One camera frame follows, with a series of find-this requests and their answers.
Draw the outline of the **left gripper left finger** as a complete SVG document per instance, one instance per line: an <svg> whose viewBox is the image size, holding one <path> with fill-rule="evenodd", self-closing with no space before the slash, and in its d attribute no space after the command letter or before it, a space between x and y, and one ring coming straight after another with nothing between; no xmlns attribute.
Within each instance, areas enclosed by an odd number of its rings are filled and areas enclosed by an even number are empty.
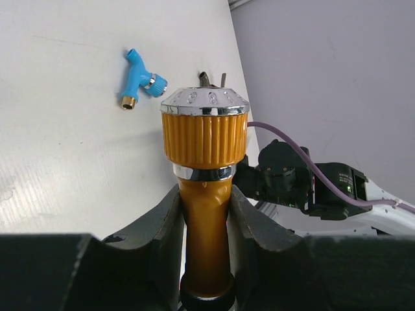
<svg viewBox="0 0 415 311"><path fill-rule="evenodd" d="M184 220L178 187L99 240L1 236L2 310L176 310Z"/></svg>

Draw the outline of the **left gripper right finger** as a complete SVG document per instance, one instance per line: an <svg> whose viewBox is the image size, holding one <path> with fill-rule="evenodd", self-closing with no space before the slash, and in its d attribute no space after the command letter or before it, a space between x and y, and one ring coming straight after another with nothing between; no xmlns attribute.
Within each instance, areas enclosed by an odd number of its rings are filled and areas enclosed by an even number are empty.
<svg viewBox="0 0 415 311"><path fill-rule="evenodd" d="M238 310L413 310L414 239L302 238L234 187L228 217Z"/></svg>

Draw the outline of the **orange water faucet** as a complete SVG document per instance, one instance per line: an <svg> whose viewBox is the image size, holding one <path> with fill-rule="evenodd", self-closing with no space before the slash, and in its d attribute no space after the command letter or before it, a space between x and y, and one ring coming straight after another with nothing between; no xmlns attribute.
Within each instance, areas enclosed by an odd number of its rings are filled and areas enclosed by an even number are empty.
<svg viewBox="0 0 415 311"><path fill-rule="evenodd" d="M226 221L232 179L246 154L250 105L234 90L177 89L161 103L164 151L187 226L182 291L214 300L233 289Z"/></svg>

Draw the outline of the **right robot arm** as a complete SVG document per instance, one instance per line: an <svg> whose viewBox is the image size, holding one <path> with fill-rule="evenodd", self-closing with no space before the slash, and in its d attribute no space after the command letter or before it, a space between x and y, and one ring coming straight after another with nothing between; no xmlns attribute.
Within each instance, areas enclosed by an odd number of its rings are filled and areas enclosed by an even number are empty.
<svg viewBox="0 0 415 311"><path fill-rule="evenodd" d="M277 139L262 149L256 167L243 159L233 182L247 198L257 201L259 211L300 236L414 234L413 205L387 204L397 202L397 197L346 164L317 167L347 197L382 203L358 207L340 199L289 144Z"/></svg>

